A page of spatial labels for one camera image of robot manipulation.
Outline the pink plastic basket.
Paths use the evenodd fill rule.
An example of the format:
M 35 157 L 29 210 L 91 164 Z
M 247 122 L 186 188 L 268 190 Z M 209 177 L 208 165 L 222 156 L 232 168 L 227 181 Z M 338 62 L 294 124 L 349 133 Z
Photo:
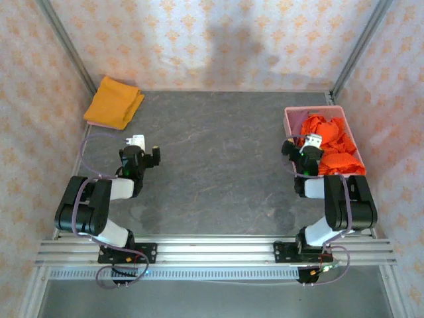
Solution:
M 310 115 L 322 115 L 327 121 L 330 121 L 332 117 L 341 117 L 344 120 L 344 131 L 353 141 L 354 145 L 357 148 L 355 143 L 352 131 L 350 129 L 345 111 L 340 106 L 302 106 L 302 107 L 287 107 L 284 110 L 284 131 L 288 136 L 304 136 L 301 134 L 301 126 Z M 361 155 L 358 151 L 354 156 L 364 164 Z M 344 176 L 356 175 L 356 174 L 342 174 Z

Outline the aluminium extrusion rail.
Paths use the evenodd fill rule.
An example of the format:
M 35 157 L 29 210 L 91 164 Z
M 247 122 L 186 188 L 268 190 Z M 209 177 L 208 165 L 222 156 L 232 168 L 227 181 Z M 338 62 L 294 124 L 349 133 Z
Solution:
M 154 242 L 151 256 L 156 267 L 262 267 L 275 265 L 273 243 L 291 243 L 292 237 L 272 236 L 152 236 L 138 237 L 140 242 Z M 347 236 L 332 244 L 334 257 L 353 266 L 395 265 L 390 240 L 370 235 Z M 45 266 L 95 266 L 99 247 L 84 238 L 62 235 L 44 240 L 36 255 L 36 264 Z

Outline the folded yellow t-shirt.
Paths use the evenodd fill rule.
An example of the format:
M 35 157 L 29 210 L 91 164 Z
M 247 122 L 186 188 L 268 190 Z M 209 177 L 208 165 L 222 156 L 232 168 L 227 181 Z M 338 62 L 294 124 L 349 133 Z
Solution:
M 138 87 L 105 76 L 83 119 L 91 125 L 124 130 L 144 100 Z

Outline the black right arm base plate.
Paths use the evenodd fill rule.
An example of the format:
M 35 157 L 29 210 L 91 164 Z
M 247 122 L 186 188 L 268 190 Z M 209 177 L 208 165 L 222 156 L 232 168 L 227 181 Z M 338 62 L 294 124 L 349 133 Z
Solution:
M 309 246 L 301 242 L 273 243 L 276 263 L 321 264 L 334 260 L 332 254 L 326 254 L 321 247 Z

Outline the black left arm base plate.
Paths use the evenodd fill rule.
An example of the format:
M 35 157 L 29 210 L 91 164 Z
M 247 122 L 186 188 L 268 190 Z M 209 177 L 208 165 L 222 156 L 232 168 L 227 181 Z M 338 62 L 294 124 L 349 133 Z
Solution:
M 150 264 L 156 263 L 158 245 L 153 242 L 136 242 L 131 250 L 143 253 Z M 145 264 L 146 260 L 139 254 L 133 252 L 123 252 L 110 247 L 100 246 L 97 257 L 99 264 Z

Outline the orange t-shirt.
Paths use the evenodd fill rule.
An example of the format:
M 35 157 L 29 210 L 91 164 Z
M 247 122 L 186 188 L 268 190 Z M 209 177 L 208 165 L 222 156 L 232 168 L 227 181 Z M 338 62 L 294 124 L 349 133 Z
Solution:
M 341 117 L 332 117 L 327 121 L 322 115 L 310 115 L 301 126 L 301 134 L 321 136 L 321 148 L 325 151 L 345 151 L 345 124 Z
M 364 164 L 354 156 L 357 148 L 345 132 L 324 134 L 322 137 L 321 148 L 324 154 L 319 163 L 320 175 L 366 174 Z

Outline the aluminium frame post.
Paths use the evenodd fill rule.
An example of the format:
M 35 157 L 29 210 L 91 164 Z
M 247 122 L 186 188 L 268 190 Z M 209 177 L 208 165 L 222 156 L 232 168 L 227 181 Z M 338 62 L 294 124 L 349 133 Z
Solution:
M 56 38 L 59 40 L 60 44 L 68 55 L 68 58 L 76 69 L 76 72 L 81 78 L 85 88 L 88 90 L 90 96 L 93 97 L 97 92 L 97 88 L 86 67 L 84 66 L 84 63 L 80 58 L 80 55 L 78 54 L 78 51 L 76 50 L 68 32 L 62 24 L 58 14 L 54 10 L 50 0 L 35 0 L 35 2 L 52 27 Z
M 378 0 L 368 22 L 360 34 L 356 44 L 354 45 L 346 63 L 344 64 L 332 90 L 329 91 L 329 98 L 333 105 L 336 104 L 337 99 L 341 96 L 342 90 L 348 81 L 351 73 L 356 67 L 361 56 L 369 45 L 374 33 L 377 31 L 383 18 L 386 16 L 388 9 L 394 0 Z

